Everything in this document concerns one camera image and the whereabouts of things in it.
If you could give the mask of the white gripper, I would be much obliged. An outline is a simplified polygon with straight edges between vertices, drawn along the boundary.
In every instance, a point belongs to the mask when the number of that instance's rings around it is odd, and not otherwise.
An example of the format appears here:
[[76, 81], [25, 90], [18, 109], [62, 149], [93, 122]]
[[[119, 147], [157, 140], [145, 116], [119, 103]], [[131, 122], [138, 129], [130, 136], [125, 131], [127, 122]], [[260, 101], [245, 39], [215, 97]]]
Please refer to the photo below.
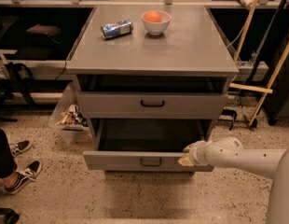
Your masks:
[[184, 153], [188, 152], [188, 155], [183, 156], [178, 160], [178, 163], [182, 166], [191, 167], [193, 165], [207, 166], [209, 163], [206, 159], [205, 148], [207, 142], [198, 141], [186, 146], [183, 149]]

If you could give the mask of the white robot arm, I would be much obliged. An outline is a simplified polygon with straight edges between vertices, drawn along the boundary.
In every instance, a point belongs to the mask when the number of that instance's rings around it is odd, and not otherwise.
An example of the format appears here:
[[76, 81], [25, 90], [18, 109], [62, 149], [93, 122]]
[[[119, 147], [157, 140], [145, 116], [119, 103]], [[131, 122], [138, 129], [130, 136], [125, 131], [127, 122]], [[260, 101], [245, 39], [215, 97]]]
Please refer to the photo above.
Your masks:
[[234, 168], [272, 180], [266, 224], [289, 224], [289, 148], [246, 149], [235, 137], [185, 147], [182, 166]]

